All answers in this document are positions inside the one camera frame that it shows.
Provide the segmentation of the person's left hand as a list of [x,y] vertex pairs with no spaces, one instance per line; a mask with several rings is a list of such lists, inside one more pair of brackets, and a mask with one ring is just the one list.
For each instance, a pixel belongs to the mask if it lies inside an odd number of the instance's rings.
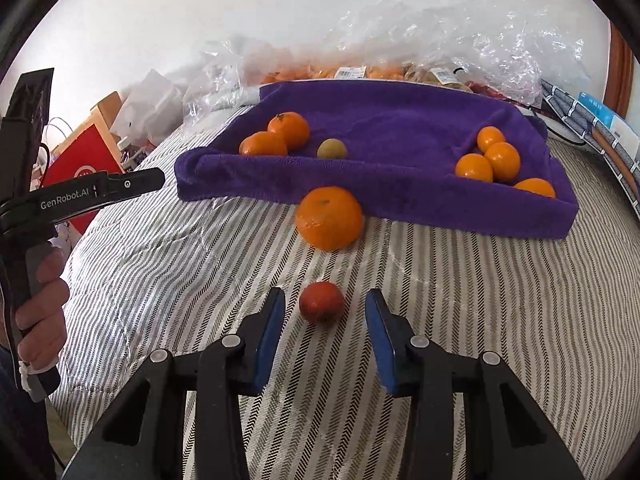
[[64,254],[50,244],[47,250],[47,255],[37,258],[36,281],[41,285],[40,291],[15,313],[17,328],[27,332],[17,345],[18,356],[34,370],[44,370],[50,365],[67,339],[63,307],[70,298],[70,290],[61,278]]

